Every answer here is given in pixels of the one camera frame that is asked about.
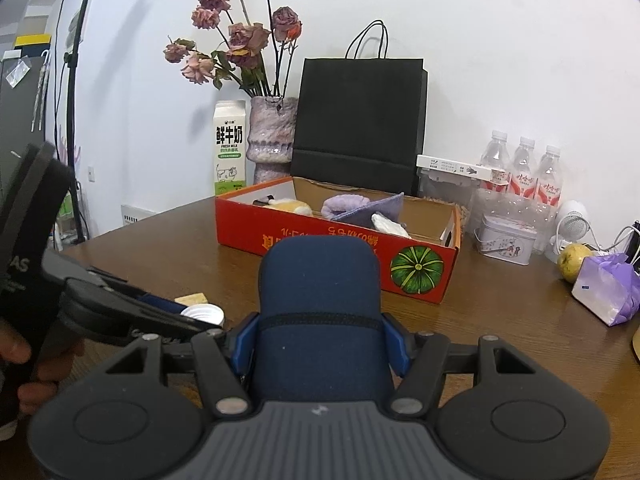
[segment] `white cable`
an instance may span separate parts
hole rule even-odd
[[[589,223],[589,221],[585,218],[583,218],[580,215],[572,215],[569,214],[567,216],[564,216],[561,221],[556,223],[556,253],[559,254],[560,253],[560,246],[558,243],[558,238],[559,238],[559,232],[560,232],[560,224],[567,218],[579,218],[582,219],[585,224],[587,224],[587,233],[591,233],[591,236],[593,237],[593,241],[597,247],[597,249],[599,251],[605,252],[605,253],[609,253],[611,250],[615,249],[618,245],[620,245],[622,242],[626,241],[627,238],[629,238],[630,236],[633,235],[634,232],[638,233],[638,235],[640,235],[640,230],[636,229],[635,227],[633,227],[632,225],[627,225],[624,226],[622,229],[620,229],[620,232],[616,235],[616,238],[613,240],[613,244],[609,247],[607,247],[606,249],[604,249],[599,243],[598,243],[598,239],[596,238],[596,233],[593,231],[593,229],[591,228],[591,224]],[[624,233],[627,229],[631,229],[631,232],[629,234],[627,234],[625,237],[620,238],[620,235],[622,235],[622,233]],[[633,266],[636,264],[636,262],[638,262],[640,260],[640,243],[638,244],[638,248],[636,249],[636,254],[634,254],[633,259],[631,260],[630,264]]]

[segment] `finger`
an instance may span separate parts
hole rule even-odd
[[[40,407],[40,404],[28,404],[26,402],[20,403],[20,412],[25,415],[34,415]]]
[[[81,339],[75,345],[73,345],[71,347],[71,351],[78,357],[82,357],[84,355],[84,339]]]
[[[36,376],[41,381],[63,381],[69,377],[73,364],[73,352],[65,352],[39,363]]]
[[[0,318],[0,359],[21,365],[27,362],[30,357],[29,343],[4,319]]]
[[[57,392],[55,383],[27,383],[18,388],[18,399],[25,404],[40,405],[55,397]]]

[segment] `purple bag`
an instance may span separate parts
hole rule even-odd
[[[640,304],[640,276],[626,254],[589,256],[582,262],[572,294],[607,326],[629,321]]]

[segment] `bag handle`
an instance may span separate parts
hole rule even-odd
[[[356,59],[358,57],[358,51],[360,50],[360,47],[362,46],[362,42],[364,41],[365,35],[367,32],[369,32],[372,28],[374,27],[382,27],[382,37],[380,38],[380,46],[378,47],[378,59],[381,59],[382,56],[382,46],[386,40],[386,47],[385,47],[385,59],[386,59],[386,53],[389,50],[389,31],[386,29],[386,25],[385,22],[383,22],[382,20],[374,20],[373,22],[369,23],[369,25],[367,25],[366,28],[364,28],[363,31],[361,31],[360,34],[358,34],[353,41],[351,41],[351,44],[349,45],[348,49],[347,49],[347,53],[344,54],[344,59],[349,59],[349,52],[351,50],[351,47],[355,44],[356,41],[358,41],[358,38],[360,38],[360,42],[358,43],[358,46],[356,47],[356,52],[353,54],[353,59]]]

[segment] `plastic bag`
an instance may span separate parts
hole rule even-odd
[[[640,276],[626,254],[585,258],[572,294],[607,326],[629,321],[640,305]]]
[[[24,56],[6,77],[11,88],[15,88],[15,86],[22,81],[22,78],[27,75],[29,70],[31,70],[31,61],[28,56]]]

